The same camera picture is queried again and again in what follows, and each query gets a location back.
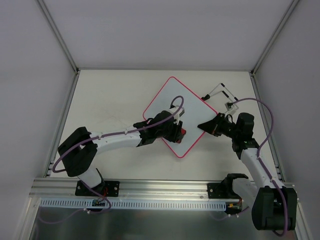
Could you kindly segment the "red bone-shaped eraser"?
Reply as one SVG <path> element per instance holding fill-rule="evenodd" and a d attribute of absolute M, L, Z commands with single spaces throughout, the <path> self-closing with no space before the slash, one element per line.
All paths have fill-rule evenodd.
<path fill-rule="evenodd" d="M 186 132 L 187 131 L 185 129 L 183 129 L 183 128 L 180 129 L 180 132 L 177 135 L 177 141 L 176 141 L 178 144 L 180 144 L 182 142 L 184 136 L 186 135 Z"/>

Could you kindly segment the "pink framed whiteboard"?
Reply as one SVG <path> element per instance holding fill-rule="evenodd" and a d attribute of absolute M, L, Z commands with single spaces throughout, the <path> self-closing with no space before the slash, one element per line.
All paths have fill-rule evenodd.
<path fill-rule="evenodd" d="M 169 110 L 171 105 L 182 105 L 184 114 L 180 117 L 180 121 L 182 121 L 182 128 L 186 130 L 186 134 L 181 143 L 169 142 L 166 139 L 163 141 L 176 157 L 181 159 L 205 134 L 198 128 L 198 125 L 212 120 L 218 112 L 184 83 L 171 76 L 148 104 L 142 116 L 145 120 L 153 118 L 161 111 Z"/>

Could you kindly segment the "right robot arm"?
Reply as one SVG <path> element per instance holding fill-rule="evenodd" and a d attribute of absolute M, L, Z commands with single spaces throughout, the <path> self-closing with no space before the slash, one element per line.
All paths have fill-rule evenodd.
<path fill-rule="evenodd" d="M 197 127 L 215 137 L 224 135 L 232 142 L 232 150 L 246 166 L 253 183 L 240 173 L 229 173 L 221 182 L 228 198 L 239 196 L 251 210 L 251 219 L 257 230 L 273 231 L 279 236 L 296 227 L 298 196 L 292 187 L 286 187 L 264 163 L 260 145 L 253 137 L 254 116 L 242 112 L 236 122 L 219 113 Z"/>

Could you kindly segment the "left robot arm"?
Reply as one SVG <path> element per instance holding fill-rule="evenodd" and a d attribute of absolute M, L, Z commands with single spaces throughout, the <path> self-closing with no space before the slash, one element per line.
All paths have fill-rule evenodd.
<path fill-rule="evenodd" d="M 186 134 L 180 117 L 184 109 L 163 110 L 155 117 L 134 123 L 131 127 L 112 133 L 94 133 L 86 127 L 77 128 L 57 149 L 58 162 L 69 177 L 77 177 L 78 196 L 105 197 L 110 186 L 97 168 L 91 166 L 96 155 L 120 148 L 137 148 L 163 138 L 179 144 Z"/>

